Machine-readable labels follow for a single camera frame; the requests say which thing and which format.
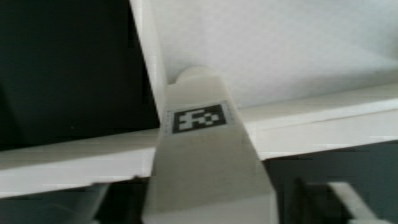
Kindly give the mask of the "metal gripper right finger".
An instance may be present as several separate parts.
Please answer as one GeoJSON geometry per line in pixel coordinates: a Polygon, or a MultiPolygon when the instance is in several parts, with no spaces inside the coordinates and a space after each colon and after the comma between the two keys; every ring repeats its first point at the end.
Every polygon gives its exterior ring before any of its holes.
{"type": "Polygon", "coordinates": [[[292,224],[385,224],[347,182],[296,181],[292,224]]]}

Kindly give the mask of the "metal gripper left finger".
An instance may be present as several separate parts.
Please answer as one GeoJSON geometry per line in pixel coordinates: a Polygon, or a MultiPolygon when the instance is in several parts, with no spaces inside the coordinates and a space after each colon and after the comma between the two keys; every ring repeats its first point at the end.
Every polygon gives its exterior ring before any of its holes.
{"type": "Polygon", "coordinates": [[[93,184],[86,187],[83,197],[77,200],[70,224],[99,224],[95,215],[102,205],[108,188],[108,184],[93,184]]]}

